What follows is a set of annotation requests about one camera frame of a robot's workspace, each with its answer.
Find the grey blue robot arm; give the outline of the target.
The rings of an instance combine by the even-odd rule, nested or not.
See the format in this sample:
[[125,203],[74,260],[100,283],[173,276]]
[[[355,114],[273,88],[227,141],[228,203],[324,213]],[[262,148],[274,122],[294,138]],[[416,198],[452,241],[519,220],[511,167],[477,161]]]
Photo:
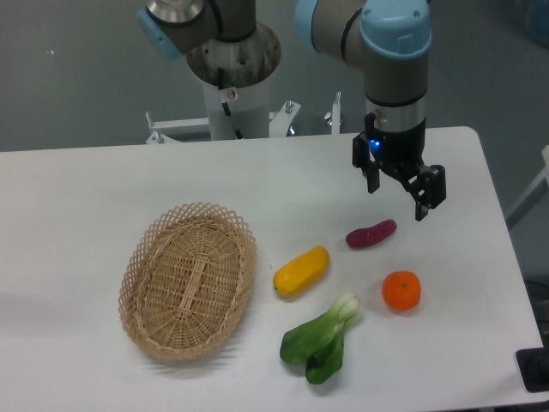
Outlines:
[[[149,1],[137,20],[166,58],[185,57],[210,92],[212,137],[268,134],[268,113],[245,97],[281,60],[280,41],[252,1]],[[426,1],[300,1],[297,35],[316,52],[360,70],[365,126],[353,139],[353,165],[376,191],[379,177],[399,181],[423,219],[446,198],[442,166],[423,162],[430,8]]]

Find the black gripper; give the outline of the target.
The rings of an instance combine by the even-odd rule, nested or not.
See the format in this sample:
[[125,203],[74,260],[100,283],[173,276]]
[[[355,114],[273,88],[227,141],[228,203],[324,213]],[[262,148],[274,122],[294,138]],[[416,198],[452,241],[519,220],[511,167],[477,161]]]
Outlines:
[[445,168],[423,161],[426,121],[393,132],[378,129],[376,120],[376,116],[365,116],[365,130],[353,139],[352,164],[366,178],[369,193],[380,187],[378,165],[402,164],[396,179],[415,201],[415,220],[422,221],[446,199]]

